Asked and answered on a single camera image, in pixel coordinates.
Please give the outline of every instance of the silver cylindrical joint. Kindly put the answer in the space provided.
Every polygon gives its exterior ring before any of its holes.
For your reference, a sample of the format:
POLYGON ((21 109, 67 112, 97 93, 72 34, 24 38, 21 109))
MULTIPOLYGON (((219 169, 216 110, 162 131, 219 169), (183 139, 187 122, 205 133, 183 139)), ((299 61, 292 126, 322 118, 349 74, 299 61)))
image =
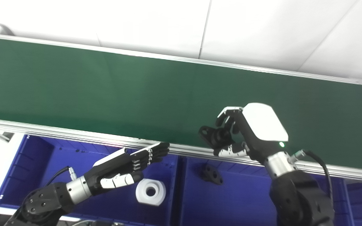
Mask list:
POLYGON ((67 183, 66 190, 69 192, 75 205, 92 196, 84 176, 67 183))
POLYGON ((290 163, 290 156, 285 152, 278 152, 266 158, 264 166, 272 179, 297 170, 294 163, 290 163))

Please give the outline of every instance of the robotic hand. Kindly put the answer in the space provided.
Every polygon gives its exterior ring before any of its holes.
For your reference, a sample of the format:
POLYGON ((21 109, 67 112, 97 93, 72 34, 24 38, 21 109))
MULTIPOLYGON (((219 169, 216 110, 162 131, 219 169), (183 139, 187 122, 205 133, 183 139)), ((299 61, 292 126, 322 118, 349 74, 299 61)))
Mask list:
POLYGON ((301 150, 293 156, 284 151, 288 134, 270 106, 249 103, 245 107, 225 107, 215 124, 217 128, 202 126, 199 130, 215 156, 249 156, 265 166, 272 178, 270 198, 279 226, 333 226, 333 193, 326 165, 309 151, 301 150), (239 132, 244 142, 235 143, 231 133, 239 132), (325 170, 329 196, 312 176, 297 169, 295 162, 305 155, 313 157, 325 170))
POLYGON ((29 193, 6 226, 55 226, 76 204, 143 179, 142 170, 161 162, 169 143, 157 143, 134 153, 126 148, 98 160, 83 176, 69 183, 52 183, 29 193))

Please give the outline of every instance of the white plastic part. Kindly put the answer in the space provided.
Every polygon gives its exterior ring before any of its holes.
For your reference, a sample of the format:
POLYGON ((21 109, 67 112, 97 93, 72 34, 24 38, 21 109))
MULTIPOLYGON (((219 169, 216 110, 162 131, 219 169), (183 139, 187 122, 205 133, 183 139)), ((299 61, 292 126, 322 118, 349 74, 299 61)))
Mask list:
POLYGON ((143 179, 136 187, 136 199, 138 202, 151 205, 160 206, 166 197, 166 187, 164 183, 159 180, 143 179), (148 195, 149 190, 154 190, 155 193, 148 195))
POLYGON ((252 131, 261 140, 288 141, 288 134, 269 105, 249 103, 244 107, 243 115, 252 131))
POLYGON ((124 154, 124 153, 125 153, 125 148, 121 148, 121 149, 119 149, 118 151, 116 151, 116 152, 114 152, 114 153, 111 153, 111 154, 109 154, 108 156, 105 156, 105 157, 102 158, 102 159, 99 159, 96 163, 93 164, 93 166, 98 166, 98 165, 100 165, 100 164, 102 164, 102 163, 105 163, 105 162, 107 162, 108 160, 111 160, 111 159, 113 159, 113 158, 115 158, 115 157, 118 157, 118 156, 120 156, 120 155, 122 155, 122 154, 124 154))
POLYGON ((100 180, 101 187, 111 189, 121 186, 128 186, 135 183, 131 174, 116 175, 113 178, 102 178, 100 180))

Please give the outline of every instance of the connector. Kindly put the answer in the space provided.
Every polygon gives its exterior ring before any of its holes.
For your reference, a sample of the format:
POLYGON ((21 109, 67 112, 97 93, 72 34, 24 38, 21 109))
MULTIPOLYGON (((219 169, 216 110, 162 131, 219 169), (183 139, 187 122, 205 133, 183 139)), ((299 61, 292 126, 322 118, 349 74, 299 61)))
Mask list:
POLYGON ((75 170, 72 167, 68 169, 69 175, 71 176, 71 180, 76 180, 78 177, 76 176, 75 170))
POLYGON ((290 164, 293 164, 305 156, 306 156, 306 153, 304 152, 304 150, 299 150, 288 158, 288 162, 290 164))

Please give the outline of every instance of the black cable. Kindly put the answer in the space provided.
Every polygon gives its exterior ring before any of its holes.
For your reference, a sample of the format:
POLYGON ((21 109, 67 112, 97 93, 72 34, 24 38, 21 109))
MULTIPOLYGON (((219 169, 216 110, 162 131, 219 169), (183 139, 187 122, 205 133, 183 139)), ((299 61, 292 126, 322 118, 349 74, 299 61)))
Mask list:
POLYGON ((307 155, 307 156, 310 156, 311 158, 313 158, 317 163, 319 163, 321 166, 322 166, 322 169, 323 171, 325 172, 325 176, 326 176, 326 185, 328 187, 328 196, 329 198, 331 199, 331 202, 332 202, 332 207, 333 207, 333 186, 332 186, 332 179, 329 175, 329 171, 326 167, 326 164, 325 162, 319 157, 317 156, 316 154, 314 154, 312 151, 310 150, 303 150, 304 153, 307 155))
POLYGON ((67 170, 69 170, 69 166, 65 166, 64 168, 62 168, 62 169, 60 169, 58 172, 56 172, 56 173, 54 174, 54 176, 46 183, 46 186, 48 186, 51 182, 53 182, 53 180, 54 180, 57 176, 61 175, 63 172, 65 172, 65 171, 67 171, 67 170))

